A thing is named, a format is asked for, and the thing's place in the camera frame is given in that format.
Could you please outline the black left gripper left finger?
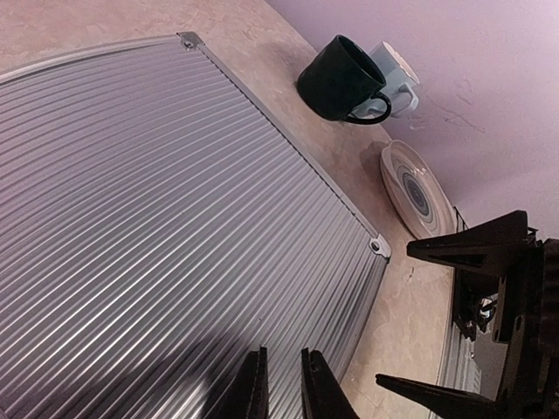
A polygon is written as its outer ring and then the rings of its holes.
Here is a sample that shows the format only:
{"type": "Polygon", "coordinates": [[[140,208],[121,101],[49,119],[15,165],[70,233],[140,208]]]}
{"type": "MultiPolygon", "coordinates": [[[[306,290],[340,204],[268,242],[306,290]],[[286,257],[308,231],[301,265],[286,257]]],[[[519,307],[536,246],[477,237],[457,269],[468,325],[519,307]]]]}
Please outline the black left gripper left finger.
{"type": "Polygon", "coordinates": [[[260,347],[245,357],[231,386],[230,418],[267,418],[269,412],[267,349],[260,347]]]}

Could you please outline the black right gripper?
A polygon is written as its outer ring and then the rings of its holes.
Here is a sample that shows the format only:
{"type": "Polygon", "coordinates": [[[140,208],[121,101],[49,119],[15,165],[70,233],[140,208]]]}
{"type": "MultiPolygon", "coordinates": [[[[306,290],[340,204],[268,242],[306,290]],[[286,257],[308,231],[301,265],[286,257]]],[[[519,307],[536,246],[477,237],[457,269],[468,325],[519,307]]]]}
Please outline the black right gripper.
{"type": "Polygon", "coordinates": [[[498,279],[494,341],[507,344],[507,356],[495,400],[386,374],[376,384],[439,418],[556,418],[558,242],[534,242],[536,233],[528,213],[515,210],[406,247],[412,258],[498,279]]]}

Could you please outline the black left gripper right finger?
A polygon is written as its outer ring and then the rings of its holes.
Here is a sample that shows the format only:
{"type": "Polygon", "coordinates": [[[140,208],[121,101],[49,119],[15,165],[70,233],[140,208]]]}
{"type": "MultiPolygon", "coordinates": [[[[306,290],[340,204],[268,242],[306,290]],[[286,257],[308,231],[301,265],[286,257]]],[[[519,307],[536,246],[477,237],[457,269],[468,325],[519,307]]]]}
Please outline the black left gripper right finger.
{"type": "Polygon", "coordinates": [[[301,350],[301,401],[304,418],[358,418],[318,350],[301,350]]]}

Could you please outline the aluminium poker chip case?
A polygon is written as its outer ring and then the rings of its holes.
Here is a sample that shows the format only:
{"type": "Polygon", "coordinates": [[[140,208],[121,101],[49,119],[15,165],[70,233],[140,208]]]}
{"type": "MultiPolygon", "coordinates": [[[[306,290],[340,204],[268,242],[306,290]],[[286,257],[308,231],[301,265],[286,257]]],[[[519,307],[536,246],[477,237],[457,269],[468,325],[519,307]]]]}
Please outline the aluminium poker chip case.
{"type": "Polygon", "coordinates": [[[336,377],[390,248],[193,32],[1,77],[1,415],[204,418],[265,347],[336,377]]]}

